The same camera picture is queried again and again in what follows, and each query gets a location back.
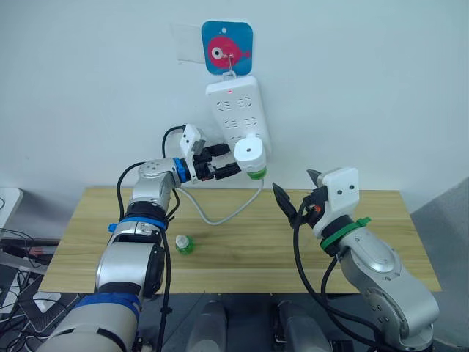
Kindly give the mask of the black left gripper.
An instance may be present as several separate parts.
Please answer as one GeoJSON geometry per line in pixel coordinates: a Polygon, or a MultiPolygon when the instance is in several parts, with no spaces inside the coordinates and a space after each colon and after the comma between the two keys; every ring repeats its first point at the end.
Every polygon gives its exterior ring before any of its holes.
{"type": "Polygon", "coordinates": [[[206,180],[222,180],[227,177],[234,176],[241,172],[236,162],[227,164],[220,168],[214,168],[211,164],[214,156],[222,156],[230,153],[230,147],[226,143],[215,144],[213,146],[204,147],[200,154],[193,156],[193,166],[196,177],[200,181],[206,180]]]}

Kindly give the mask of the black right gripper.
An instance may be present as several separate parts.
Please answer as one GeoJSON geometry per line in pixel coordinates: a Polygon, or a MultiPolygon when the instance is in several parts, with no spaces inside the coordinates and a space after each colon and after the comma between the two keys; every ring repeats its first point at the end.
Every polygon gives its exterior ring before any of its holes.
{"type": "MultiPolygon", "coordinates": [[[[303,210],[306,214],[301,216],[300,223],[307,224],[310,228],[313,228],[325,212],[325,202],[328,201],[328,190],[326,186],[322,186],[321,172],[315,169],[307,169],[306,171],[317,188],[303,198],[303,210]]],[[[291,203],[288,193],[282,187],[276,183],[272,183],[272,187],[277,205],[287,217],[290,227],[293,228],[298,217],[296,208],[291,203]]]]}

